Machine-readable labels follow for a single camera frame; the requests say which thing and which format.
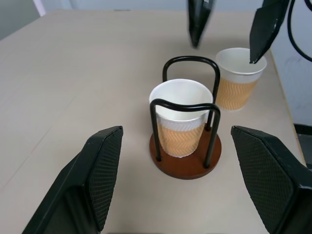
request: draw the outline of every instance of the table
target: table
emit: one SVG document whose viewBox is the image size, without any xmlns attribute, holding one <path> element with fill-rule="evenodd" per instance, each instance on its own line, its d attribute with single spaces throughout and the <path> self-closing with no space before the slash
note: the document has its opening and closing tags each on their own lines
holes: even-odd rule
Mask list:
<svg viewBox="0 0 312 234">
<path fill-rule="evenodd" d="M 119 170 L 103 233 L 265 234 L 244 185 L 232 125 L 280 138 L 304 164 L 271 55 L 248 104 L 221 111 L 216 168 L 179 180 L 152 162 L 148 96 L 175 56 L 248 47 L 253 13 L 214 13 L 199 50 L 186 12 L 56 11 L 0 42 L 0 233 L 19 234 L 60 170 L 98 130 L 123 125 Z M 212 88 L 206 64 L 169 78 Z"/>
</svg>

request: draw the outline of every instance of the white paper cup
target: white paper cup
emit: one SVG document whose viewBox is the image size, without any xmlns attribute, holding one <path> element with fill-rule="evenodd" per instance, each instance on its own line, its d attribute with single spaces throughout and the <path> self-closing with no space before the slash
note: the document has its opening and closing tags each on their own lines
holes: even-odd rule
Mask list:
<svg viewBox="0 0 312 234">
<path fill-rule="evenodd" d="M 259 77 L 267 66 L 262 57 L 256 64 L 249 64 L 250 50 L 230 48 L 216 55 L 221 80 L 216 98 L 219 107 L 227 110 L 239 110 L 247 103 Z"/>
<path fill-rule="evenodd" d="M 194 105 L 212 103 L 213 95 L 206 86 L 189 79 L 173 79 L 161 83 L 150 94 L 150 103 L 157 98 Z M 192 154 L 199 143 L 209 111 L 179 112 L 156 106 L 159 142 L 174 157 Z"/>
</svg>

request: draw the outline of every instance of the round wooden base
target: round wooden base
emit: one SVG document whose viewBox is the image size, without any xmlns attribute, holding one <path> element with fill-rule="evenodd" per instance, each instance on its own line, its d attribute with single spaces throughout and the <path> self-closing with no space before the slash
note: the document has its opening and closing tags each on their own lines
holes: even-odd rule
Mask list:
<svg viewBox="0 0 312 234">
<path fill-rule="evenodd" d="M 156 159 L 156 148 L 154 136 L 150 139 L 151 157 L 155 165 L 165 174 L 178 179 L 197 179 L 205 176 L 213 170 L 220 159 L 221 141 L 217 135 L 214 151 L 211 157 L 209 168 L 204 168 L 203 163 L 206 157 L 208 145 L 210 142 L 211 131 L 203 131 L 199 140 L 198 148 L 189 156 L 178 158 L 168 155 L 162 147 L 160 147 L 161 161 Z"/>
</svg>

